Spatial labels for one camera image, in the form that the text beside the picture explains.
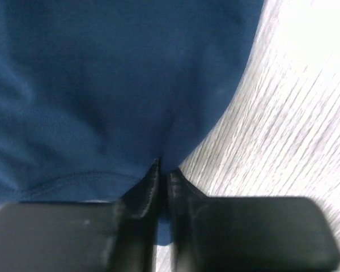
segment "wood grain surface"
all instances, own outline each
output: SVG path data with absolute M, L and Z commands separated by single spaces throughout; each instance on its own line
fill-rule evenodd
M 309 196 L 340 245 L 340 1 L 265 2 L 237 94 L 182 170 L 211 195 Z

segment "navy blue cloth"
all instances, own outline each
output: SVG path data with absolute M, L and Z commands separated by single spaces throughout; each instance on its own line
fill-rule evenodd
M 114 200 L 229 105 L 262 1 L 0 0 L 0 202 Z

